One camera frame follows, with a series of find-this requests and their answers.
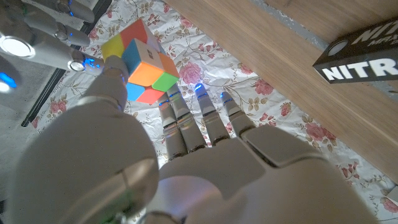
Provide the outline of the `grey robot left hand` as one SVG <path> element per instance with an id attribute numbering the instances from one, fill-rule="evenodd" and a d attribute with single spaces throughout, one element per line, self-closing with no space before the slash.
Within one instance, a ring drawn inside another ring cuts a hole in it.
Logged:
<path id="1" fill-rule="evenodd" d="M 234 104 L 237 136 L 188 154 L 174 139 L 158 165 L 140 122 L 124 112 L 127 68 L 117 56 L 72 109 L 32 142 L 9 182 L 11 223 L 376 223 L 326 158 Z"/>

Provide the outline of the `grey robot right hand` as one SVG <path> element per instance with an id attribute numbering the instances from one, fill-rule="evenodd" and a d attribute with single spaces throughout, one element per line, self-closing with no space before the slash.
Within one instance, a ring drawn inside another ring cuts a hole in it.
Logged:
<path id="1" fill-rule="evenodd" d="M 93 11 L 78 1 L 36 1 L 54 11 L 93 23 Z M 21 59 L 74 72 L 98 75 L 104 61 L 67 44 L 89 46 L 84 32 L 56 21 L 47 12 L 22 1 L 1 1 L 1 52 Z M 1 93 L 21 86 L 15 66 L 1 58 Z"/>

